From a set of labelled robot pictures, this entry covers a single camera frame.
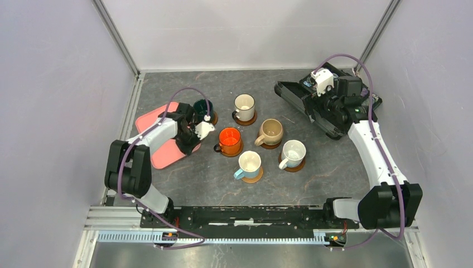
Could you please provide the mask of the dark green mug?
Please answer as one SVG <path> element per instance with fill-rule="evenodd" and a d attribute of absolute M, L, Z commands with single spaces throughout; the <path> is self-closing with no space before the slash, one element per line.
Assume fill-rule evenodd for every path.
<path fill-rule="evenodd" d="M 200 123 L 204 120 L 204 116 L 207 114 L 207 109 L 210 108 L 210 116 L 214 112 L 213 103 L 209 100 L 209 105 L 207 106 L 207 101 L 205 99 L 197 100 L 193 104 L 195 111 L 195 123 Z"/>

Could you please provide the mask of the brown wooden coaster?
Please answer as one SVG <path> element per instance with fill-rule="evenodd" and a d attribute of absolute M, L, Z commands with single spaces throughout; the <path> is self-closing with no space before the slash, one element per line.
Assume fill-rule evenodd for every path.
<path fill-rule="evenodd" d="M 254 116 L 248 120 L 248 121 L 242 121 L 240 119 L 238 119 L 236 117 L 236 112 L 233 112 L 232 113 L 232 116 L 233 116 L 233 120 L 235 121 L 235 123 L 237 123 L 238 125 L 241 125 L 241 126 L 250 126 L 252 125 L 256 120 L 257 120 L 257 117 L 258 117 L 258 113 L 257 111 L 254 112 Z"/>
<path fill-rule="evenodd" d="M 211 115 L 211 121 L 213 125 L 216 125 L 218 122 L 218 114 L 216 112 L 213 112 Z"/>
<path fill-rule="evenodd" d="M 220 152 L 220 154 L 222 154 L 222 155 L 225 156 L 225 157 L 236 157 L 236 156 L 238 156 L 238 155 L 240 155 L 240 154 L 242 153 L 243 149 L 244 149 L 244 144 L 242 143 L 242 144 L 240 145 L 240 148 L 238 149 L 238 151 L 236 151 L 235 153 L 233 153 L 233 154 L 227 154 L 227 153 L 225 153 L 225 152 L 222 151 L 222 152 Z"/>
<path fill-rule="evenodd" d="M 282 162 L 282 153 L 279 154 L 278 156 L 278 162 L 279 164 Z M 290 173 L 296 173 L 300 170 L 302 170 L 304 168 L 306 164 L 306 157 L 304 157 L 301 161 L 301 163 L 296 166 L 296 167 L 286 167 L 285 169 L 283 169 L 284 171 L 287 171 L 287 172 L 290 172 Z"/>
<path fill-rule="evenodd" d="M 272 150 L 272 149 L 278 148 L 281 145 L 281 143 L 282 143 L 281 141 L 277 144 L 274 144 L 274 145 L 268 145 L 266 143 L 262 143 L 261 147 L 264 148 L 264 149 L 267 149 L 267 150 Z"/>

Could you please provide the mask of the orange mug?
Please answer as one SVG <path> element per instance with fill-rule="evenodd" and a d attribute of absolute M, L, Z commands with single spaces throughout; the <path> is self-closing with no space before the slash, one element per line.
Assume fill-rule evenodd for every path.
<path fill-rule="evenodd" d="M 220 131 L 218 136 L 218 143 L 213 150 L 217 153 L 225 152 L 233 154 L 240 148 L 242 144 L 242 136 L 237 128 L 227 127 Z"/>

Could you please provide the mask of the white mug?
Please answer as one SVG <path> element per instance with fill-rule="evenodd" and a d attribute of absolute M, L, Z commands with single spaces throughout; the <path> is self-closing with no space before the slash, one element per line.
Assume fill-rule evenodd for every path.
<path fill-rule="evenodd" d="M 278 167 L 283 170 L 286 168 L 298 167 L 306 156 L 305 145 L 299 140 L 287 141 L 281 151 L 281 161 Z"/>

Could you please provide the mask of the beige mug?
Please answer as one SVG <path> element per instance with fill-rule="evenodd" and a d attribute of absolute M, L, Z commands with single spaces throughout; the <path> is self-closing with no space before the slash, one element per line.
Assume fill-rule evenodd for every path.
<path fill-rule="evenodd" d="M 261 124 L 254 144 L 256 146 L 261 146 L 262 143 L 277 144 L 282 141 L 283 134 L 284 129 L 280 121 L 272 118 L 267 119 Z"/>

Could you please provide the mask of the light blue mug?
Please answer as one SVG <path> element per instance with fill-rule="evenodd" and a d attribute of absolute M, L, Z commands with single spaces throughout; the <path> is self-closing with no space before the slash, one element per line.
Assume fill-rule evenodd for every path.
<path fill-rule="evenodd" d="M 261 172 L 261 158 L 255 151 L 245 151 L 238 159 L 239 169 L 234 173 L 235 180 L 255 179 Z"/>

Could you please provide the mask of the cream mug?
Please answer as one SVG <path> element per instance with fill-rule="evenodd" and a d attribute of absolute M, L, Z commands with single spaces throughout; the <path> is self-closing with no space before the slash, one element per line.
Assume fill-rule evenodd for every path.
<path fill-rule="evenodd" d="M 236 117 L 242 121 L 248 121 L 254 116 L 255 99 L 250 94 L 240 94 L 234 99 L 234 111 Z"/>

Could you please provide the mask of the woven rattan coaster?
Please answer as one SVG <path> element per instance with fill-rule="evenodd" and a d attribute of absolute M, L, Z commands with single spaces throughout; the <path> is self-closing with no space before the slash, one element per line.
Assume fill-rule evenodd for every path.
<path fill-rule="evenodd" d="M 260 167 L 259 173 L 256 177 L 254 178 L 243 177 L 242 181 L 245 183 L 253 184 L 253 183 L 258 182 L 263 177 L 263 174 L 264 174 L 264 169 Z"/>

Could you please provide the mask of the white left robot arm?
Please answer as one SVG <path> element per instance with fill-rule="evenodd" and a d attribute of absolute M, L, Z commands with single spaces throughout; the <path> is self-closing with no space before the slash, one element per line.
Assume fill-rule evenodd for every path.
<path fill-rule="evenodd" d="M 111 143 L 105 170 L 104 184 L 108 189 L 135 198 L 154 211 L 156 223 L 169 227 L 175 221 L 175 212 L 169 207 L 172 200 L 152 185 L 151 156 L 166 142 L 174 140 L 181 153 L 189 155 L 205 135 L 202 124 L 195 125 L 193 116 L 182 113 L 162 113 L 156 123 L 136 137 Z"/>

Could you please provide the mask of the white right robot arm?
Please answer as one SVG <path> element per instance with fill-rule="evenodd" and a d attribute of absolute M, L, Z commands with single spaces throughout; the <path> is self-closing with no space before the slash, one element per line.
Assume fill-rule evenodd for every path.
<path fill-rule="evenodd" d="M 356 76 L 310 74 L 300 80 L 301 98 L 310 120 L 334 138 L 346 134 L 359 152 L 370 181 L 360 200 L 331 198 L 322 212 L 323 223 L 336 228 L 344 219 L 366 229 L 410 227 L 423 197 L 397 168 L 380 133 L 374 107 L 381 103 Z"/>

